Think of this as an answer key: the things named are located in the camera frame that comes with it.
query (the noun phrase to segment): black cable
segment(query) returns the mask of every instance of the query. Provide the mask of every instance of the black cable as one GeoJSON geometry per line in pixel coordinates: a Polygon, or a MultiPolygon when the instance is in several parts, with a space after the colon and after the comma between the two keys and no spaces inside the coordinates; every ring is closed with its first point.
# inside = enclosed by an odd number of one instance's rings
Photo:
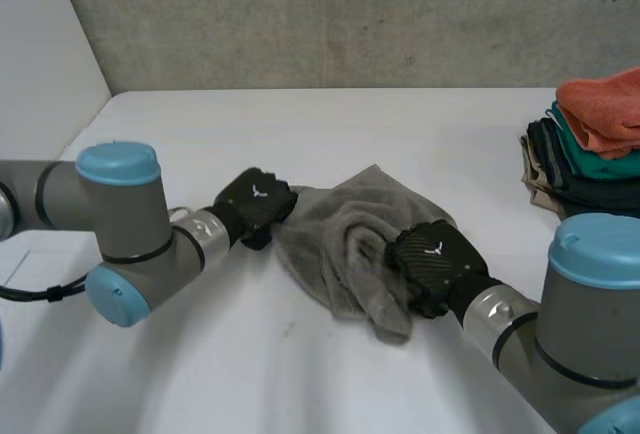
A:
{"type": "Polygon", "coordinates": [[[74,296],[84,292],[84,281],[86,278],[87,275],[85,274],[69,284],[65,284],[64,286],[51,286],[44,291],[23,291],[21,289],[0,287],[0,299],[13,302],[58,302],[65,297],[74,296]]]}

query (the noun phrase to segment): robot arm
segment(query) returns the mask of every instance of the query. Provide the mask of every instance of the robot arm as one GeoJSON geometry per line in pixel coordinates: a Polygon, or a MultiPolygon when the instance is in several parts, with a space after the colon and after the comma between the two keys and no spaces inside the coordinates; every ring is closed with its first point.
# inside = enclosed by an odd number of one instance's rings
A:
{"type": "Polygon", "coordinates": [[[387,256],[427,291],[424,305],[454,312],[559,434],[633,434],[640,433],[638,245],[638,219],[568,219],[549,250],[540,304],[491,278],[480,254],[446,223],[404,232],[387,256]]]}
{"type": "Polygon", "coordinates": [[[265,247],[296,200],[285,182],[252,168],[172,224],[155,151],[103,144],[76,163],[1,161],[0,240],[30,229],[94,231],[103,262],[86,278],[87,295],[103,317],[129,327],[238,240],[265,247]]]}

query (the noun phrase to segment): light blue cap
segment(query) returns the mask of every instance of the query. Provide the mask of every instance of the light blue cap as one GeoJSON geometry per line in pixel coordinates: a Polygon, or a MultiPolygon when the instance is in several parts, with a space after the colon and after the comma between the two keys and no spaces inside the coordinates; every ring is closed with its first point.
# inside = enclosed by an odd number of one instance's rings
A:
{"type": "Polygon", "coordinates": [[[640,397],[632,397],[601,412],[580,428],[578,434],[640,433],[640,397]]]}
{"type": "Polygon", "coordinates": [[[595,213],[570,217],[556,230],[549,263],[578,284],[640,289],[640,219],[595,213]]]}
{"type": "Polygon", "coordinates": [[[131,327],[151,313],[142,294],[113,269],[96,267],[84,285],[93,307],[117,326],[131,327]]]}
{"type": "Polygon", "coordinates": [[[160,177],[156,151],[139,142],[112,142],[84,149],[76,170],[85,179],[109,186],[140,186],[160,177]]]}

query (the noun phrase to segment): folded cloth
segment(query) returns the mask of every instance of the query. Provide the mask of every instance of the folded cloth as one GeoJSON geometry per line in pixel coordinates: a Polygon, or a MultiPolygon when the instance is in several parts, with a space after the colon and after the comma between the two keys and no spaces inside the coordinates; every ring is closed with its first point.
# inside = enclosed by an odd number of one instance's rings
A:
{"type": "Polygon", "coordinates": [[[549,185],[546,183],[546,175],[537,170],[540,164],[536,159],[532,159],[532,154],[529,148],[529,140],[526,136],[520,139],[522,145],[522,157],[524,160],[524,175],[521,181],[527,186],[531,192],[530,203],[534,206],[542,207],[558,214],[558,217],[562,220],[566,217],[562,204],[558,201],[550,192],[549,185]]]}
{"type": "Polygon", "coordinates": [[[556,99],[583,149],[614,159],[640,148],[640,67],[565,82],[556,99]]]}
{"type": "Polygon", "coordinates": [[[337,318],[369,319],[378,339],[407,341],[411,293],[385,264],[386,245],[421,222],[455,226],[451,216],[375,165],[333,189],[294,191],[296,208],[273,231],[292,277],[337,318]]]}
{"type": "Polygon", "coordinates": [[[576,177],[564,156],[556,125],[551,119],[532,122],[527,135],[553,195],[562,203],[567,215],[608,212],[640,217],[640,179],[598,181],[576,177]]]}
{"type": "Polygon", "coordinates": [[[640,151],[633,151],[620,159],[603,159],[594,152],[585,151],[580,147],[557,102],[552,104],[547,113],[561,126],[557,133],[573,174],[603,180],[640,177],[640,151]]]}

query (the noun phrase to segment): white table surface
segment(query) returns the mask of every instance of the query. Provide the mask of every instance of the white table surface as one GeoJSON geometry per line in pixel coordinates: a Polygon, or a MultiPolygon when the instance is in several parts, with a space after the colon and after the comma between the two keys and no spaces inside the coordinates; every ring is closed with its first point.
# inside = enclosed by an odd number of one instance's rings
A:
{"type": "MultiPolygon", "coordinates": [[[[552,89],[140,92],[112,99],[64,154],[152,144],[167,201],[199,207],[243,169],[331,187],[377,163],[440,204],[494,276],[539,299],[558,224],[529,205],[517,138],[552,89]]],[[[0,246],[0,280],[41,289],[99,262],[82,233],[0,246]]],[[[338,322],[268,249],[234,248],[149,319],[104,321],[85,296],[0,303],[7,434],[549,433],[449,314],[393,347],[338,322]]]]}

